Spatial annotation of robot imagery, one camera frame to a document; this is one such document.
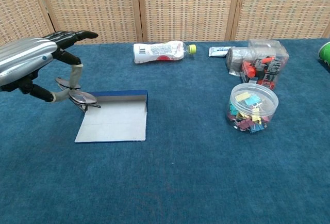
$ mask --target green object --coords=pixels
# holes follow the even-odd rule
[[[330,42],[327,42],[320,48],[319,57],[330,65]]]

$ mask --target woven room divider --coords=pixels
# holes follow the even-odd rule
[[[0,0],[0,46],[23,37],[53,32],[42,0]]]
[[[142,41],[138,0],[45,0],[55,30],[99,34],[79,43]]]
[[[140,0],[143,41],[225,40],[230,4],[231,0]]]
[[[238,0],[231,40],[330,35],[330,0]]]

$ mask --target robotic hand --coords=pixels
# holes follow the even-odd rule
[[[46,102],[58,102],[69,98],[82,111],[95,105],[96,98],[86,92],[79,91],[78,81],[83,64],[77,56],[65,49],[76,41],[93,39],[98,34],[90,31],[58,31],[43,38],[23,38],[0,47],[0,91],[11,92],[17,88],[23,94],[30,94]],[[53,59],[71,65],[70,80],[56,78],[60,92],[50,92],[36,84],[33,79],[38,72]]]

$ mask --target blue carpet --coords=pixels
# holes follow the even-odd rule
[[[149,93],[146,142],[75,144],[83,114],[0,92],[0,223],[330,223],[328,39],[283,40],[290,54],[269,127],[225,120],[232,88],[216,45],[194,58],[136,65],[132,44],[75,45],[84,91]],[[57,91],[54,61],[35,83]]]

